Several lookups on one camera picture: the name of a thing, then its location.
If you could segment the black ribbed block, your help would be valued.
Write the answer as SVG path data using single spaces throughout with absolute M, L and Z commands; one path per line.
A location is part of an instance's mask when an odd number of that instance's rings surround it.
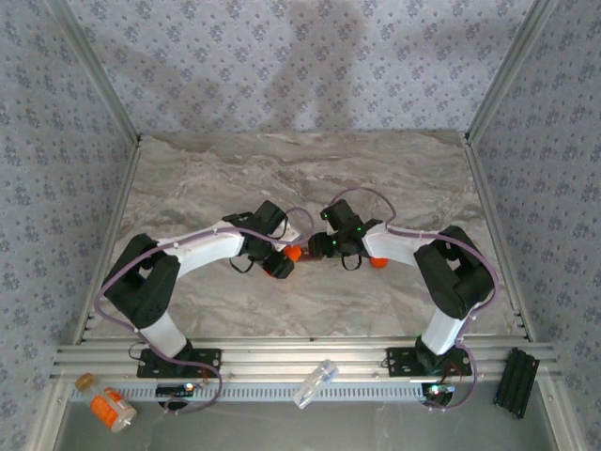
M 532 393 L 540 360 L 524 350 L 512 348 L 506 358 L 493 404 L 523 419 Z

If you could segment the clear plastic case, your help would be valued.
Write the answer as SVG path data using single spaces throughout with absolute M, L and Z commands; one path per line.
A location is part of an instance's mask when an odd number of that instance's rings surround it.
M 313 402 L 320 390 L 338 375 L 337 364 L 326 359 L 322 361 L 313 372 L 307 376 L 294 393 L 292 400 L 295 405 L 303 410 Z

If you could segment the orange pill bottle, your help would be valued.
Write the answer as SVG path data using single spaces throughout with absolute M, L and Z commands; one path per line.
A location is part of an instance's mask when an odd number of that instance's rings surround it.
M 292 259 L 294 261 L 294 263 L 296 263 L 299 260 L 300 254 L 301 254 L 301 248 L 298 245 L 288 245 L 288 246 L 285 246 L 280 251 L 272 251 L 268 255 L 268 257 L 270 255 L 287 255 L 290 259 Z

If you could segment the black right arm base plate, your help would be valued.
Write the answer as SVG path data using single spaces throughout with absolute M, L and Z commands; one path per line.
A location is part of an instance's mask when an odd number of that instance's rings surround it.
M 471 376 L 470 357 L 465 350 L 451 347 L 442 355 L 428 349 L 388 348 L 383 361 L 390 377 Z

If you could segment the aluminium side rail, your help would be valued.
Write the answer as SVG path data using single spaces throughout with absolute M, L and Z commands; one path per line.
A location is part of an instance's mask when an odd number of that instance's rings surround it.
M 463 141 L 475 188 L 485 211 L 488 230 L 500 265 L 502 280 L 508 293 L 509 300 L 516 311 L 516 315 L 521 318 L 521 328 L 524 330 L 525 338 L 531 342 L 536 342 L 536 332 L 517 278 L 516 268 L 511 258 L 508 242 L 503 234 L 501 219 L 498 215 L 493 195 L 487 184 L 485 170 L 477 152 L 471 145 L 469 138 L 464 137 Z
M 106 227 L 102 245 L 100 247 L 100 257 L 92 273 L 90 285 L 85 295 L 84 305 L 82 307 L 82 311 L 80 313 L 72 338 L 70 340 L 71 345 L 80 345 L 82 343 L 89 313 L 93 308 L 93 302 L 100 292 L 100 288 L 102 286 L 104 277 L 109 271 L 110 259 L 113 254 L 114 246 L 116 243 L 116 235 L 123 216 L 124 209 L 128 201 L 129 191 L 131 189 L 131 184 L 135 176 L 137 164 L 140 158 L 140 141 L 141 139 L 138 138 L 134 142 L 131 151 L 131 156 L 128 159 L 128 163 L 125 168 L 125 173 L 123 175 L 119 186 L 119 190 L 117 192 L 113 212 L 108 226 Z

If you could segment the aluminium corner post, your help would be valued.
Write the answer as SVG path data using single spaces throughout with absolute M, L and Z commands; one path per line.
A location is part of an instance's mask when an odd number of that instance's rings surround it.
M 139 141 L 136 131 L 125 106 L 111 84 L 102 62 L 96 55 L 92 44 L 79 24 L 67 0 L 44 0 L 52 12 L 62 32 L 64 33 L 73 52 L 81 62 L 86 75 L 94 86 L 97 94 L 107 108 L 116 126 L 132 144 Z
M 477 144 L 484 136 L 487 126 L 559 3 L 560 0 L 532 0 L 528 13 L 516 31 L 513 43 L 466 130 L 465 137 L 470 145 Z

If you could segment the clear bottle with orange label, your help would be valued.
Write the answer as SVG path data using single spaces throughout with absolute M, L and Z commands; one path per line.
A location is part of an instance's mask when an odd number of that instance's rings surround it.
M 112 387 L 96 388 L 89 401 L 90 410 L 113 433 L 128 428 L 137 410 Z

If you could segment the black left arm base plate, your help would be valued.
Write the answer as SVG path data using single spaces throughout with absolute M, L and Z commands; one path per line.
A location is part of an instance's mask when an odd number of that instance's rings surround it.
M 175 356 L 176 360 L 190 361 L 221 367 L 222 351 L 219 349 L 188 348 Z M 139 379 L 186 379 L 202 378 L 216 379 L 216 376 L 205 368 L 190 365 L 176 365 L 164 361 L 149 349 L 142 350 L 139 357 L 136 376 Z

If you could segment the small black controller board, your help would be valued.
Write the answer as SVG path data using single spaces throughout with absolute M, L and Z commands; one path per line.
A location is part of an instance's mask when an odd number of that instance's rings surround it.
M 438 399 L 452 397 L 455 387 L 447 383 L 425 382 L 422 384 L 422 392 L 427 400 L 438 401 Z
M 192 382 L 181 384 L 158 384 L 155 389 L 156 397 L 191 397 L 196 386 Z

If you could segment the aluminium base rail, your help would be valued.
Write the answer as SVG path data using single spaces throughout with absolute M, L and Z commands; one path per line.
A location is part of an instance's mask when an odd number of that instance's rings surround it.
M 385 381 L 385 350 L 409 347 L 409 337 L 232 337 L 193 341 L 197 348 L 222 351 L 221 374 L 227 382 L 297 382 L 325 359 L 335 362 L 343 381 Z M 540 379 L 558 379 L 558 355 L 548 343 L 512 335 L 469 335 L 463 341 L 476 360 L 483 381 L 501 377 L 512 348 L 525 350 L 540 361 Z M 59 348 L 50 370 L 53 380 L 75 381 L 90 372 L 109 381 L 132 380 L 143 345 L 125 338 L 93 338 L 81 345 Z

